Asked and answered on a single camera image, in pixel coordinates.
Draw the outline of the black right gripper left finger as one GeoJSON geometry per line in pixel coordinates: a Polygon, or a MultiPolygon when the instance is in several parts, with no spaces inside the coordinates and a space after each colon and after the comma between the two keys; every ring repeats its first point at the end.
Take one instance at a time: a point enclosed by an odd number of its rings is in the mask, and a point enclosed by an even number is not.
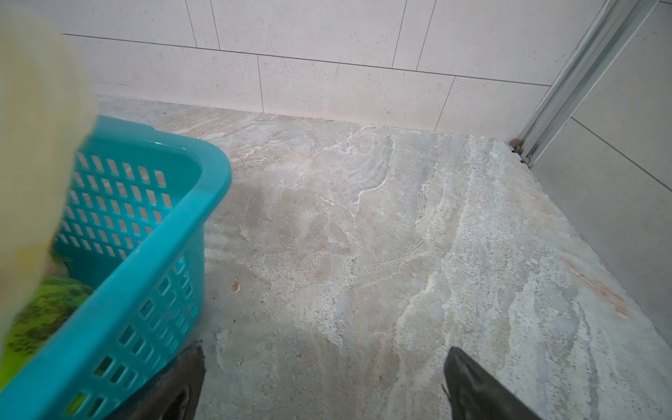
{"type": "Polygon", "coordinates": [[[194,419],[206,374],[200,342],[192,342],[108,419],[194,419]]]}

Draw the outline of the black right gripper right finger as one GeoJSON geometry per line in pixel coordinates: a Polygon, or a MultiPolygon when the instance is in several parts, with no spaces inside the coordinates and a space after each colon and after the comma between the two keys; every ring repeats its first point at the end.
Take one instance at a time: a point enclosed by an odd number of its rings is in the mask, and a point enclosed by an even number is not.
{"type": "Polygon", "coordinates": [[[452,419],[541,419],[457,346],[448,351],[444,377],[452,419]]]}

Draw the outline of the green custard apple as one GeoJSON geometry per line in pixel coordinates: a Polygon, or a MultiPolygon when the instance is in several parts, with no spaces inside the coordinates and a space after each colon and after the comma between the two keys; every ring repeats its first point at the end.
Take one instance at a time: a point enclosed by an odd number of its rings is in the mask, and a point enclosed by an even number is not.
{"type": "Polygon", "coordinates": [[[45,276],[29,304],[14,318],[3,342],[1,387],[28,364],[94,289],[67,276],[45,276]]]}

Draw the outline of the translucent cream plastic bag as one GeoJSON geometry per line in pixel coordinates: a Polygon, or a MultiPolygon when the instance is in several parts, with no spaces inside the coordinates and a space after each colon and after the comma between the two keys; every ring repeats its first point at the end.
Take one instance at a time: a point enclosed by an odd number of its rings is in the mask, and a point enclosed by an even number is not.
{"type": "Polygon", "coordinates": [[[85,63],[55,27],[1,4],[1,334],[44,274],[74,170],[96,124],[85,63]]]}

